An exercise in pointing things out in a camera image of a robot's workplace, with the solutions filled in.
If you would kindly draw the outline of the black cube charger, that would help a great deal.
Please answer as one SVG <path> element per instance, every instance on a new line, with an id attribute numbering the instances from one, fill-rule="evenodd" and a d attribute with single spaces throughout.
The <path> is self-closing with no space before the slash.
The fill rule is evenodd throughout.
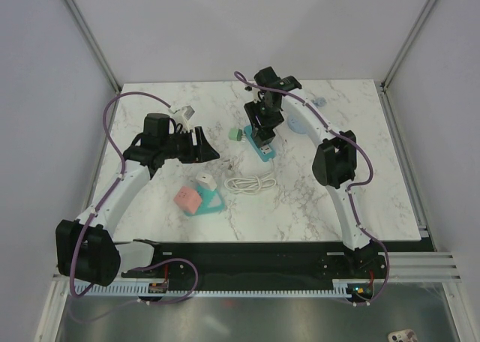
<path id="1" fill-rule="evenodd" d="M 252 132 L 250 134 L 254 145 L 261 149 L 269 145 L 275 138 L 275 126 L 256 126 L 252 125 Z"/>

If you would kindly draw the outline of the pink cube socket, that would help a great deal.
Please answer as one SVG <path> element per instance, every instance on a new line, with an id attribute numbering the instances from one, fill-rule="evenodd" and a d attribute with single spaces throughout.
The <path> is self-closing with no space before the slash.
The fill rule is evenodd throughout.
<path id="1" fill-rule="evenodd" d="M 173 202 L 185 213 L 195 215 L 203 199 L 199 193 L 192 187 L 182 186 L 175 195 Z"/>

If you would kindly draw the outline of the white charger plug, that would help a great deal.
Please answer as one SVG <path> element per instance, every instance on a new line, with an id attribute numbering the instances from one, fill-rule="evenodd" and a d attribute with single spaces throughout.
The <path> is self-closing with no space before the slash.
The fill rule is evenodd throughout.
<path id="1" fill-rule="evenodd" d="M 208 191 L 215 191 L 218 187 L 213 175 L 207 172 L 198 172 L 196 174 L 196 182 L 200 187 Z"/>

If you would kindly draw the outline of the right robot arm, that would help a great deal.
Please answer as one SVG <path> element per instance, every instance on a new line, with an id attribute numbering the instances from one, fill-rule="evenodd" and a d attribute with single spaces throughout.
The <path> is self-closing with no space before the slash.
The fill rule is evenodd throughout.
<path id="1" fill-rule="evenodd" d="M 374 177 L 371 160 L 365 162 L 368 177 L 359 181 L 356 177 L 357 156 L 365 151 L 357 144 L 351 130 L 340 130 L 308 101 L 302 84 L 294 77 L 279 77 L 272 67 L 257 72 L 254 81 L 236 71 L 235 78 L 252 92 L 253 100 L 244 105 L 250 122 L 250 143 L 260 152 L 270 146 L 275 138 L 275 128 L 286 116 L 293 117 L 305 129 L 316 149 L 312 173 L 316 181 L 326 188 L 340 223 L 344 249 L 343 267 L 352 277 L 365 272 L 376 276 L 387 275 L 387 256 L 378 254 L 384 244 L 373 237 L 360 221 L 356 208 L 356 188 L 368 185 Z"/>

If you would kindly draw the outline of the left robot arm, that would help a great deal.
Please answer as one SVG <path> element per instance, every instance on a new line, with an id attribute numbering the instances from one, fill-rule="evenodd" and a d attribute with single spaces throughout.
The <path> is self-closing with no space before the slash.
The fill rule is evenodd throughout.
<path id="1" fill-rule="evenodd" d="M 163 113 L 149 113 L 139 133 L 121 156 L 118 172 L 101 196 L 78 217 L 62 220 L 55 230 L 57 267 L 72 281 L 110 285 L 121 272 L 139 268 L 149 277 L 164 270 L 164 258 L 152 244 L 116 244 L 113 234 L 128 206 L 167 160 L 198 164 L 217 160 L 200 126 L 172 131 L 174 121 Z"/>

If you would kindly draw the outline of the teal triangular power strip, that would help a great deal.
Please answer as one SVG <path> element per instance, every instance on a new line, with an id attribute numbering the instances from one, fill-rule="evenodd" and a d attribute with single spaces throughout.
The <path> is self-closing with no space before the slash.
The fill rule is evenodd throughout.
<path id="1" fill-rule="evenodd" d="M 207 215 L 211 213 L 221 212 L 225 209 L 224 199 L 218 192 L 218 189 L 209 190 L 208 188 L 202 187 L 200 184 L 196 185 L 196 192 L 202 198 L 202 202 L 199 208 L 193 213 L 185 211 L 184 213 L 191 216 L 198 215 Z"/>

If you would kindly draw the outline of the blue rectangular power strip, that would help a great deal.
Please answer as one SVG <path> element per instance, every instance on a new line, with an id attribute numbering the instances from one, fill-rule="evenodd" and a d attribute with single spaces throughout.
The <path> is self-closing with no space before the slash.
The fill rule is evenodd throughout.
<path id="1" fill-rule="evenodd" d="M 270 142 L 275 138 L 275 132 L 271 128 L 253 128 L 247 125 L 244 127 L 244 135 L 263 162 L 275 158 L 276 152 L 270 146 Z"/>

